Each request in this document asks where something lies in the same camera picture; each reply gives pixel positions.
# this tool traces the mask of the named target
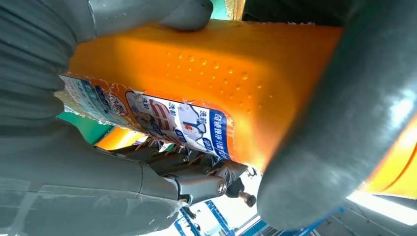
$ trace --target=cartoon character illustration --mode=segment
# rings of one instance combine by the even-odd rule
[[[206,133],[206,125],[200,122],[200,117],[192,106],[181,104],[178,107],[178,114],[184,135],[194,141],[201,139]]]
[[[125,104],[114,93],[106,92],[104,93],[104,96],[106,97],[107,101],[110,103],[116,114],[118,114],[121,117],[126,117],[129,114]]]
[[[137,122],[151,135],[181,144],[175,134],[175,117],[161,102],[148,96],[130,92],[126,95],[130,110]]]

